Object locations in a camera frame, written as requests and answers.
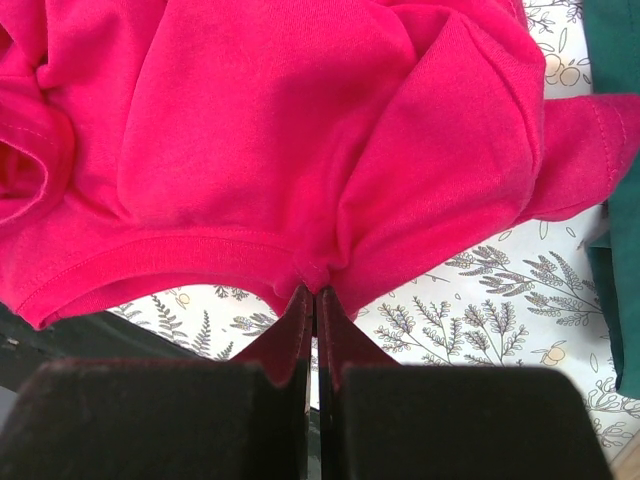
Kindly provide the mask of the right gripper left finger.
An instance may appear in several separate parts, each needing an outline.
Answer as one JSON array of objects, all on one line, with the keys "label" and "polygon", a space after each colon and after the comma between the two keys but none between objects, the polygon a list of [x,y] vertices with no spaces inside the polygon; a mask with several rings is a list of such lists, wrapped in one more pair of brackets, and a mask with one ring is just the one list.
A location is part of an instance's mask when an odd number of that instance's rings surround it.
[{"label": "right gripper left finger", "polygon": [[5,479],[303,479],[313,296],[235,357],[65,359],[40,367],[1,431]]}]

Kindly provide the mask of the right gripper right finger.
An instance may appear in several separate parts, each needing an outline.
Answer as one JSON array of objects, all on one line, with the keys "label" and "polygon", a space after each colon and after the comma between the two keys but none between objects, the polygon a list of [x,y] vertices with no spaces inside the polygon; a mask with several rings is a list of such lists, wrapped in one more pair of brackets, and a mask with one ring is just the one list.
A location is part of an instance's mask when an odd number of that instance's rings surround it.
[{"label": "right gripper right finger", "polygon": [[319,295],[326,479],[608,479],[581,396],[540,367],[402,365]]}]

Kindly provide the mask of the magenta t shirt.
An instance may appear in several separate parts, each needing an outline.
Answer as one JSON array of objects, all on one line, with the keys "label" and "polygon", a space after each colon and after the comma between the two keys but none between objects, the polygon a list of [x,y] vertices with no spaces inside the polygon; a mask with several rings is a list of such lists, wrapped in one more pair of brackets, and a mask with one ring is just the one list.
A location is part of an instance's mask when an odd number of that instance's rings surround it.
[{"label": "magenta t shirt", "polygon": [[1,300],[35,328],[181,285],[347,312],[604,201],[639,98],[544,96],[513,1],[5,1]]}]

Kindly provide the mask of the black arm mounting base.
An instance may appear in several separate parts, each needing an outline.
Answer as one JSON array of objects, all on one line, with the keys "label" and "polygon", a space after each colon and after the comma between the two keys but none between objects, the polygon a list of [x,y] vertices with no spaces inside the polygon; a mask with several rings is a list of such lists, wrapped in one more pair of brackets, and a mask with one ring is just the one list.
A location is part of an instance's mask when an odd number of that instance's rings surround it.
[{"label": "black arm mounting base", "polygon": [[58,358],[194,358],[196,354],[112,313],[63,319],[36,330],[1,307],[1,386],[16,392]]}]

